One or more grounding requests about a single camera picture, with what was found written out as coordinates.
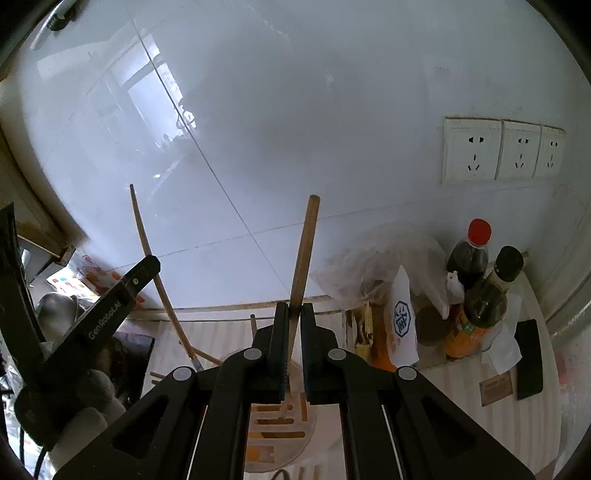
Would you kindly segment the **wooden chopstick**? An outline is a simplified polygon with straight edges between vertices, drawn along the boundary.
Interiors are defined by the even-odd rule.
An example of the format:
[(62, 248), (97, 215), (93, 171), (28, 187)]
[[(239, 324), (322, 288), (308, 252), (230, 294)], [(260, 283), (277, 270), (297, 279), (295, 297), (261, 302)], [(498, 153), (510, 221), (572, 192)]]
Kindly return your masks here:
[(188, 356), (190, 361), (190, 365), (197, 371), (204, 371), (205, 367), (201, 363), (202, 360), (211, 363), (214, 366), (221, 366), (222, 361), (216, 357), (213, 357), (211, 354), (205, 353), (204, 351), (198, 350), (195, 347), (187, 344), (185, 345), (181, 341), (178, 342), (184, 349), (185, 353)]
[[(148, 237), (147, 237), (147, 234), (145, 231), (145, 227), (143, 225), (143, 221), (141, 218), (141, 213), (140, 213), (139, 205), (138, 205), (136, 194), (135, 194), (135, 189), (132, 184), (129, 185), (129, 191), (130, 191), (130, 199), (131, 199), (134, 220), (135, 220), (140, 244), (141, 244), (144, 255), (149, 256), (152, 254), (152, 252), (151, 252)], [(157, 274), (154, 277), (153, 283), (155, 285), (155, 289), (156, 289), (156, 292), (157, 292), (158, 297), (160, 299), (160, 302), (162, 303), (164, 311), (168, 317), (168, 320), (171, 323), (171, 325), (178, 337), (178, 340), (180, 341), (180, 344), (183, 347), (187, 357), (189, 358), (194, 370), (197, 372), (204, 371), (204, 366), (202, 366), (201, 362), (199, 361), (197, 353), (195, 353), (195, 351), (192, 349), (192, 346), (190, 345), (189, 340), (188, 340), (187, 336), (185, 335), (185, 333), (180, 325), (180, 322), (178, 321), (178, 319), (176, 317), (176, 313), (173, 310), (173, 307), (172, 307), (171, 302), (168, 298), (168, 295), (165, 291), (164, 285), (162, 283), (162, 280), (161, 280), (159, 274)]]
[(280, 402), (280, 418), (287, 414), (287, 388), (290, 380), (290, 359), (294, 349), (294, 339), (297, 333), (297, 322), (300, 318), (301, 306), (304, 303), (304, 292), (308, 282), (308, 270), (311, 264), (312, 247), (314, 247), (315, 229), (317, 229), (318, 211), (321, 198), (311, 195), (305, 211), (301, 240), (297, 249), (297, 261), (294, 266), (294, 277), (291, 282), (290, 301), (284, 308), (283, 323), (280, 329), (281, 365), (283, 366), (283, 400)]
[(252, 340), (254, 340), (254, 338), (256, 337), (256, 332), (257, 332), (257, 323), (256, 323), (256, 315), (255, 314), (249, 315), (249, 324), (250, 324), (250, 330), (252, 331)]

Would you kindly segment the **white crumpled paper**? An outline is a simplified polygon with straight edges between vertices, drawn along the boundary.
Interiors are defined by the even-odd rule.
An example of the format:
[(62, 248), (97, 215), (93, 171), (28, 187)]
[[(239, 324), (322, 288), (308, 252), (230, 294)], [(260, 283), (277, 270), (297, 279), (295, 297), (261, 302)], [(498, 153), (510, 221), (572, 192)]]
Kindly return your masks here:
[(522, 297), (509, 293), (504, 319), (493, 329), (482, 347), (482, 363), (490, 366), (497, 375), (511, 370), (521, 360), (522, 354), (515, 334), (520, 320)]

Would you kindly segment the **wall power outlet strip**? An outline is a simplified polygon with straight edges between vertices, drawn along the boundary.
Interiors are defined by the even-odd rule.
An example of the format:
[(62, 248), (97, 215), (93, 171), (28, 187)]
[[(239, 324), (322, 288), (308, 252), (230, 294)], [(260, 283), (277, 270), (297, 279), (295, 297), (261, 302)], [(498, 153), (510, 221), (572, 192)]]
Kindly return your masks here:
[(554, 177), (567, 143), (562, 128), (513, 120), (446, 117), (443, 132), (445, 185)]

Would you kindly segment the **red cap dark sauce bottle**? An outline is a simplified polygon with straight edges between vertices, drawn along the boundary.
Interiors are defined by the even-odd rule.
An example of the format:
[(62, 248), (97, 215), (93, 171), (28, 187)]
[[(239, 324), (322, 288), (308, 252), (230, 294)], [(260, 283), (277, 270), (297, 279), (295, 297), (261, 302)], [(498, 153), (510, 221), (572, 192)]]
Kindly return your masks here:
[(488, 243), (492, 236), (490, 223), (482, 218), (472, 220), (467, 237), (456, 244), (446, 269), (456, 273), (464, 291), (473, 290), (483, 279), (488, 268)]

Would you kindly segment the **brown card on mat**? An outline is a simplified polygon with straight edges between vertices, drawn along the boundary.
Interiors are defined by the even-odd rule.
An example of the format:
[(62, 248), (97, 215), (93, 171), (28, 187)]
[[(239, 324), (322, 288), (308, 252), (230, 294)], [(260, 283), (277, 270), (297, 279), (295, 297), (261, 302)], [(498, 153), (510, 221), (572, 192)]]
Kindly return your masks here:
[(479, 384), (481, 404), (489, 406), (513, 394), (513, 384), (509, 371), (483, 380)]

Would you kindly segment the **fruit print box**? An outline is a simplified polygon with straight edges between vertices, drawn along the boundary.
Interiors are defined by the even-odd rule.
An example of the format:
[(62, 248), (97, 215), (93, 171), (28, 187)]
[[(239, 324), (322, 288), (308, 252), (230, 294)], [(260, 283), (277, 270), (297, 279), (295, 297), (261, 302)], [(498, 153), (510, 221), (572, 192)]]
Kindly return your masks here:
[(46, 283), (58, 293), (94, 303), (133, 266), (134, 263), (110, 268), (86, 253), (76, 251), (66, 266), (47, 277)]

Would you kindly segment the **black cap sauce bottle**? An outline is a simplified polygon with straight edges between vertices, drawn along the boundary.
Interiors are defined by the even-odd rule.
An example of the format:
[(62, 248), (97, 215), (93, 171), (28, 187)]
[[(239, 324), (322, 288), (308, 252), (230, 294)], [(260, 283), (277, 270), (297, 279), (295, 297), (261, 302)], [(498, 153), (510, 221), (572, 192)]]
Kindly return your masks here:
[(472, 334), (498, 324), (507, 310), (507, 292), (524, 267), (522, 253), (513, 246), (504, 246), (488, 277), (469, 291), (463, 303), (463, 330)]

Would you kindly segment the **yellow orange seasoning packet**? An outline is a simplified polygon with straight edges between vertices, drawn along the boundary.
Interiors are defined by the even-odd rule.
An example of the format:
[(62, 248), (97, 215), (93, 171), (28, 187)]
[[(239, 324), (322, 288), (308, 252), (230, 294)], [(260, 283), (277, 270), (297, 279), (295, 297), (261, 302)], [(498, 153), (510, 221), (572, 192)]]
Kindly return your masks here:
[(384, 321), (384, 306), (366, 303), (346, 311), (346, 348), (370, 366), (394, 372)]

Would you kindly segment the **black smartphone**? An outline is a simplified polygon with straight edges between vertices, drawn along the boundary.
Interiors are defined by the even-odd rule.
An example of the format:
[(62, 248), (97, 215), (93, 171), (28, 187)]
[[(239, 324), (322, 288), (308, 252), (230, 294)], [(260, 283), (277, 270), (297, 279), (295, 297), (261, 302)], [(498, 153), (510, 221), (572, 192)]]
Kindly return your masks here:
[(543, 356), (538, 324), (535, 319), (517, 324), (515, 340), (520, 349), (521, 359), (516, 364), (516, 396), (525, 400), (543, 391)]

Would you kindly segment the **clear plastic bag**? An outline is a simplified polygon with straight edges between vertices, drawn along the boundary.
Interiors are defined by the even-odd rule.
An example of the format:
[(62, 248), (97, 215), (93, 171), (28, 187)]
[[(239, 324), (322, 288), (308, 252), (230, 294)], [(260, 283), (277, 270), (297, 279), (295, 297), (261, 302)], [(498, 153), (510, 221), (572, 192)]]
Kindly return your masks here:
[(446, 254), (423, 230), (405, 224), (387, 224), (353, 240), (311, 273), (322, 292), (352, 310), (370, 302), (384, 304), (400, 268), (410, 291), (426, 296), (443, 318), (449, 316), (446, 290)]

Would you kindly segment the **metal pot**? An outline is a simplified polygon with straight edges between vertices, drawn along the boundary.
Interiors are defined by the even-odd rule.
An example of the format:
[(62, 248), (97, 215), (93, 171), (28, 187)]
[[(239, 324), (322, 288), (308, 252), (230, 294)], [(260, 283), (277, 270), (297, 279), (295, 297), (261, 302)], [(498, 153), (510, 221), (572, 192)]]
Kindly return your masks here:
[(76, 296), (45, 294), (36, 307), (37, 321), (45, 342), (55, 342), (67, 334), (79, 316)]

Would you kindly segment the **white utensil holder cup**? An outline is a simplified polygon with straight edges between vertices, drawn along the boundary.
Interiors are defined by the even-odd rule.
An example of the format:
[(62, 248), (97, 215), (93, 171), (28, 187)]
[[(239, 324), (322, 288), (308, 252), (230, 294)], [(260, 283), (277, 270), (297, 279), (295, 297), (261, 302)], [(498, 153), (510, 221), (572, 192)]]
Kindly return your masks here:
[(288, 393), (280, 404), (252, 404), (245, 471), (267, 473), (293, 464), (315, 430), (317, 412), (304, 392)]

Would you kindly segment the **white blue seasoning bag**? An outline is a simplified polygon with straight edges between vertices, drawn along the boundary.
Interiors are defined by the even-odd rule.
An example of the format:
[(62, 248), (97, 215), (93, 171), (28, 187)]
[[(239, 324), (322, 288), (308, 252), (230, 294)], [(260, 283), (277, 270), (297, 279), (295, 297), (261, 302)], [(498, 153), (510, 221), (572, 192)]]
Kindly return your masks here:
[(410, 279), (403, 266), (394, 276), (386, 307), (385, 328), (390, 363), (396, 368), (416, 364), (419, 361), (416, 316)]

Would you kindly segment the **striped cat placemat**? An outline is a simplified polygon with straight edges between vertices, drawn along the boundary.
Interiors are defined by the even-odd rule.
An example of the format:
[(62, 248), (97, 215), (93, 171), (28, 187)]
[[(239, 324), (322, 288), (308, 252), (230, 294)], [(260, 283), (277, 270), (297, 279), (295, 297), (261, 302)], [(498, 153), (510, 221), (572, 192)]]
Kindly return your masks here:
[[(535, 475), (549, 478), (558, 457), (561, 427), (559, 378), (554, 352), (537, 298), (526, 275), (518, 277), (510, 293), (521, 300), (521, 319), (534, 319), (538, 323), (544, 372), (541, 393), (525, 400), (507, 396), (489, 405), (484, 404), (482, 396), (492, 389), (496, 372), (479, 355), (439, 365), (421, 363), (418, 367), (425, 377)], [(250, 315), (256, 316), (260, 326), (266, 326), (273, 319), (273, 311), (273, 304), (266, 302), (182, 309), (179, 314), (191, 344), (215, 358), (224, 359), (252, 343)], [(334, 407), (322, 410), (311, 442), (286, 469), (294, 479), (345, 478), (341, 428)]]

